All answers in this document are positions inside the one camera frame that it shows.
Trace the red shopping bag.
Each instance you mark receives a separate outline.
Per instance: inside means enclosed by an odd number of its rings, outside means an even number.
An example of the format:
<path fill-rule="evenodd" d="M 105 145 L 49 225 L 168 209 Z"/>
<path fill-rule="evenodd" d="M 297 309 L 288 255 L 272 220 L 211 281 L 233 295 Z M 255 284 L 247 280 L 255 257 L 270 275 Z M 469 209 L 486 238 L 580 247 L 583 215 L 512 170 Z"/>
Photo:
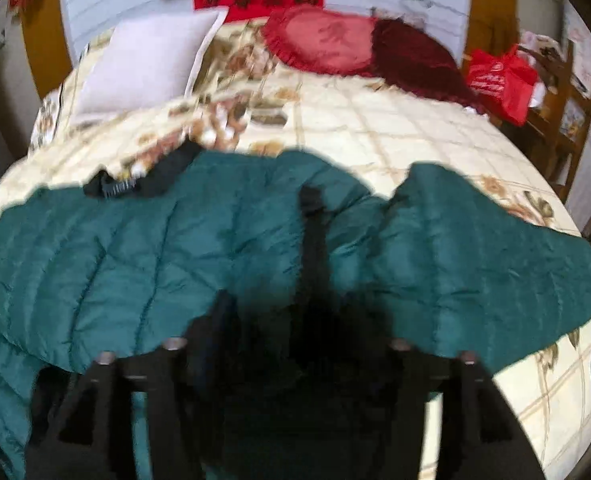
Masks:
<path fill-rule="evenodd" d="M 518 50 L 517 44 L 498 56 L 473 50 L 466 83 L 493 116 L 522 127 L 527 122 L 538 73 Z"/>

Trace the white square pillow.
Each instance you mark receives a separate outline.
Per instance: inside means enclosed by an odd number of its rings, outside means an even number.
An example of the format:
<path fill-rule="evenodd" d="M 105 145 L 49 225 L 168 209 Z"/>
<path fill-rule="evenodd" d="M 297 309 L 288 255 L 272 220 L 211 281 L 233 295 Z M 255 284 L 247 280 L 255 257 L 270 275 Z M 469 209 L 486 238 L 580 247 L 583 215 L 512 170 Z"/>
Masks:
<path fill-rule="evenodd" d="M 227 14 L 217 6 L 121 22 L 87 75 L 72 120 L 102 120 L 189 96 Z"/>

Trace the dark red velvet cushion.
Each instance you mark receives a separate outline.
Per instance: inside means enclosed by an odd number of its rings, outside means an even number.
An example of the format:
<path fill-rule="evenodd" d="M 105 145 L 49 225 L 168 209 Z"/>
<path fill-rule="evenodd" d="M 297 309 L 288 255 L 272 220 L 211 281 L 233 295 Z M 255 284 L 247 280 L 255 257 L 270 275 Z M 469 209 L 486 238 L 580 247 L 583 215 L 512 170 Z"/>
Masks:
<path fill-rule="evenodd" d="M 401 20 L 376 21 L 371 34 L 371 68 L 389 86 L 419 98 L 481 110 L 451 52 Z"/>

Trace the red heart-shaped cushion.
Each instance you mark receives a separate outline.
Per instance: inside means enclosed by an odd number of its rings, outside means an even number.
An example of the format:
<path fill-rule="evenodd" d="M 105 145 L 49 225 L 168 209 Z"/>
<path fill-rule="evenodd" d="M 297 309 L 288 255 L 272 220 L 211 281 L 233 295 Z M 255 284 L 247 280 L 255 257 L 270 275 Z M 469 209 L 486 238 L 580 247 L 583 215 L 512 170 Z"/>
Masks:
<path fill-rule="evenodd" d="M 262 36 L 271 54 L 295 70 L 371 77 L 375 24 L 369 16 L 294 6 L 273 12 L 262 27 Z"/>

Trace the wooden chair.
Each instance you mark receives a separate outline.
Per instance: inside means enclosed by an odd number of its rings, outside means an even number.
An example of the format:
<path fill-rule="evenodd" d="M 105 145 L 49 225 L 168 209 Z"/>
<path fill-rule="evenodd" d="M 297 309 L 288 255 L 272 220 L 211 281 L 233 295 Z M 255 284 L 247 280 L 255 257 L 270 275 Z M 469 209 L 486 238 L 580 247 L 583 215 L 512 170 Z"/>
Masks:
<path fill-rule="evenodd" d="M 521 129 L 527 159 L 547 181 L 561 202 L 570 194 L 591 128 L 591 88 L 573 81 L 575 44 L 567 43 L 564 58 L 520 46 L 545 72 L 542 105 L 529 110 Z"/>

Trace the dark green quilted down jacket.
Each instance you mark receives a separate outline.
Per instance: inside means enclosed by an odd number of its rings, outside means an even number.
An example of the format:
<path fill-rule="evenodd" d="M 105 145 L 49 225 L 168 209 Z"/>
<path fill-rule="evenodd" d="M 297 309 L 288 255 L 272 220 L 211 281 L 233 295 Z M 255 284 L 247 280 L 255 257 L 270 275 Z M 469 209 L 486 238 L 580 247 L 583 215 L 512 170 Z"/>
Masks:
<path fill-rule="evenodd" d="M 150 351 L 207 312 L 294 300 L 299 195 L 320 194 L 330 288 L 383 310 L 395 338 L 492 372 L 591 319 L 591 246 L 535 226 L 466 178 L 417 162 L 390 197 L 313 154 L 173 156 L 163 191 L 39 188 L 0 215 L 0 468 L 26 474 L 30 397 L 49 365 Z"/>

